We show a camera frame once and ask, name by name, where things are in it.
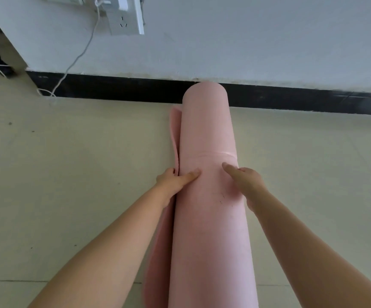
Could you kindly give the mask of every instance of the human arm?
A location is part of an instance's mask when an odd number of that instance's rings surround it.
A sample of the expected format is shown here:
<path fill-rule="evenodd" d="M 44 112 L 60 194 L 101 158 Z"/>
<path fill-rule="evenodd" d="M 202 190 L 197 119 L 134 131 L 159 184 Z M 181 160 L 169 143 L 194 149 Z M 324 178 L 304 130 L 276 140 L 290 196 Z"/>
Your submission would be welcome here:
<path fill-rule="evenodd" d="M 77 253 L 29 308 L 122 307 L 163 208 L 200 175 L 173 171 L 158 176 L 155 186 Z"/>
<path fill-rule="evenodd" d="M 223 168 L 247 198 L 303 308 L 371 307 L 371 281 L 276 199 L 256 171 Z"/>

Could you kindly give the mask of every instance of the black baseboard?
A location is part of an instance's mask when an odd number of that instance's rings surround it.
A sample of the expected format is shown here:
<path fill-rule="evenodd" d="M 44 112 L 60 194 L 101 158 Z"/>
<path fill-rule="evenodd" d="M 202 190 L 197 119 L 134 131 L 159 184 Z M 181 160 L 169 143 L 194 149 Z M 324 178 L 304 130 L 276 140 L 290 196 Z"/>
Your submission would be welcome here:
<path fill-rule="evenodd" d="M 62 73 L 27 72 L 40 89 L 51 91 Z M 181 103 L 190 81 L 69 74 L 56 96 L 153 103 Z M 371 93 L 222 84 L 231 107 L 371 114 Z"/>

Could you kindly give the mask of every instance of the rolled yoga mat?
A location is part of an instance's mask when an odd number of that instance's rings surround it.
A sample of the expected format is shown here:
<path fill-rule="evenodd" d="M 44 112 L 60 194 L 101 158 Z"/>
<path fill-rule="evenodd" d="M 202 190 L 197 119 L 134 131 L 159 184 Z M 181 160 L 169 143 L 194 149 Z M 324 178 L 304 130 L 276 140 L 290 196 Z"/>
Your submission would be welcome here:
<path fill-rule="evenodd" d="M 176 173 L 201 176 L 164 210 L 148 259 L 146 308 L 258 307 L 241 193 L 222 169 L 237 166 L 225 89 L 201 82 L 170 112 Z"/>

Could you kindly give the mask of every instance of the power cord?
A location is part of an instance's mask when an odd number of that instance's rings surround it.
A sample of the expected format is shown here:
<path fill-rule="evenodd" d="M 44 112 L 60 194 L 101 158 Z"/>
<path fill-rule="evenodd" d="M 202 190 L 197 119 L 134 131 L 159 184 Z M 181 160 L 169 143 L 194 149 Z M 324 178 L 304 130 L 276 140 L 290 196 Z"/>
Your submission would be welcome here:
<path fill-rule="evenodd" d="M 42 93 L 40 93 L 40 91 L 43 91 L 43 92 L 47 92 L 50 94 L 50 96 L 52 97 L 56 97 L 55 95 L 55 91 L 57 90 L 57 88 L 60 86 L 60 84 L 64 81 L 65 77 L 67 77 L 68 75 L 68 72 L 70 71 L 70 69 L 77 63 L 77 61 L 87 52 L 90 44 L 91 44 L 91 41 L 93 40 L 93 37 L 94 37 L 94 33 L 96 32 L 96 29 L 97 29 L 97 26 L 98 26 L 98 23 L 100 21 L 100 6 L 102 4 L 111 4 L 110 1 L 108 0 L 95 0 L 94 1 L 94 4 L 96 5 L 96 8 L 97 8 L 97 21 L 96 21 L 96 25 L 94 26 L 94 29 L 93 31 L 91 32 L 91 36 L 90 36 L 90 39 L 86 45 L 86 47 L 84 48 L 84 51 L 79 55 L 77 56 L 77 58 L 73 61 L 73 63 L 66 69 L 65 73 L 64 73 L 64 76 L 59 80 L 59 82 L 56 84 L 56 86 L 54 87 L 54 89 L 52 91 L 48 91 L 46 89 L 37 89 L 37 92 L 40 94 L 40 95 L 43 95 Z"/>

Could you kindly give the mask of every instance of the human hand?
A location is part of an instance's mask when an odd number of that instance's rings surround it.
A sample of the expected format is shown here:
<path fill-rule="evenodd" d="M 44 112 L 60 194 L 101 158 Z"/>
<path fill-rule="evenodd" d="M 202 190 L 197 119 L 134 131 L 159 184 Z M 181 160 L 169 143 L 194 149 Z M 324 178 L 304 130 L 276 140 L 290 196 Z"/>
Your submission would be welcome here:
<path fill-rule="evenodd" d="M 172 167 L 165 170 L 164 173 L 157 176 L 157 182 L 154 188 L 162 193 L 164 196 L 164 207 L 166 207 L 173 195 L 183 189 L 183 187 L 200 176 L 201 170 L 195 169 L 185 175 L 176 176 L 174 175 L 174 169 Z"/>
<path fill-rule="evenodd" d="M 247 167 L 236 168 L 227 162 L 222 164 L 222 168 L 231 176 L 239 191 L 247 198 L 248 208 L 253 211 L 252 200 L 256 191 L 267 190 L 261 175 L 253 169 Z"/>

